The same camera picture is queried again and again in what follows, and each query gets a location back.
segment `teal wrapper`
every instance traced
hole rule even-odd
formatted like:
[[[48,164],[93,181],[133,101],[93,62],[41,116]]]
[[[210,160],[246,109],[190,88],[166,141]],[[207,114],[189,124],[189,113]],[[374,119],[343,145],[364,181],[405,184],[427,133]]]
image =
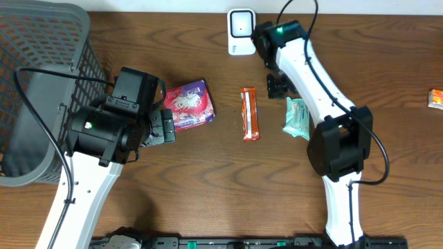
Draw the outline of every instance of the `teal wrapper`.
[[[291,134],[293,137],[301,136],[309,141],[309,111],[302,99],[286,98],[287,112],[286,125],[284,132]]]

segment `white device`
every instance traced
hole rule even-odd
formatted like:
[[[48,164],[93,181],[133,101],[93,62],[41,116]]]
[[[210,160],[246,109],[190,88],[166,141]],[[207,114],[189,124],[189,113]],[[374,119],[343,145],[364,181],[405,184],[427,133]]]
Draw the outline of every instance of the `white device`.
[[[255,28],[255,12],[233,9],[228,12],[228,52],[230,55],[252,55],[255,46],[251,35]]]

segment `gray laundry basket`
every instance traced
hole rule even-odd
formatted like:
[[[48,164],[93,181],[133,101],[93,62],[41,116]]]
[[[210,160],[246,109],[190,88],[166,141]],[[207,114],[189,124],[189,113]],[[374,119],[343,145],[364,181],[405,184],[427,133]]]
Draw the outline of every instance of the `gray laundry basket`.
[[[73,4],[0,0],[0,185],[59,181],[60,160],[23,107],[12,73],[30,66],[104,79],[89,26],[88,14]],[[71,115],[105,92],[101,83],[41,73],[23,72],[20,83],[60,145]]]

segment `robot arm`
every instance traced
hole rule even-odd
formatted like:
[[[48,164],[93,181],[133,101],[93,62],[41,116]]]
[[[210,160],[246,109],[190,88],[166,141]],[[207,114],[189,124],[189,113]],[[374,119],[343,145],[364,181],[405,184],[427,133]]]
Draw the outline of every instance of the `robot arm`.
[[[55,236],[53,248],[88,248],[105,199],[129,153],[137,151],[139,145],[175,141],[171,110],[152,110],[158,106],[154,104],[158,83],[165,94],[163,82],[158,78],[122,68],[112,96],[104,99],[104,109],[82,107],[73,115],[65,155],[73,175],[73,202]],[[48,248],[67,192],[66,174],[62,170],[37,248]]]
[[[347,123],[346,114],[332,104],[306,63],[305,32],[297,21],[274,26],[264,23],[256,26],[253,42],[268,68],[282,71],[301,95],[312,117],[315,132],[308,145],[308,157],[318,174],[323,177],[327,202],[326,233],[336,246],[352,243],[350,205],[347,184],[361,178],[363,159],[369,155],[370,137],[361,133],[357,124]],[[372,116],[367,108],[355,109],[333,83],[318,61],[311,42],[307,47],[311,64],[317,74],[348,110],[366,117],[372,127]],[[359,223],[358,185],[352,191],[354,234],[363,236]]]

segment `wooden table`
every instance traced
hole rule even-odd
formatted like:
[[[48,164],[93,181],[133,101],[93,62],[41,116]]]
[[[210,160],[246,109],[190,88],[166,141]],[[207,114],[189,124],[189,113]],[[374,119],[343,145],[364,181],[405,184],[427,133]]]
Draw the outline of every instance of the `wooden table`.
[[[117,75],[137,68],[177,87],[204,78],[216,118],[141,150],[109,193],[95,236],[120,226],[183,237],[292,237],[321,233],[325,191],[307,141],[282,131],[286,103],[269,100],[258,54],[227,51],[226,15],[90,13],[95,51]],[[258,15],[258,21],[276,15]],[[311,15],[288,15],[307,27]],[[340,90],[374,115],[392,163],[389,179],[361,186],[360,220],[372,236],[405,236],[410,248],[443,244],[443,111],[427,108],[443,89],[443,17],[321,15],[316,54]],[[261,139],[242,141],[239,88],[257,88]],[[372,144],[364,179],[383,159]],[[0,248],[33,248],[56,186],[0,188]]]

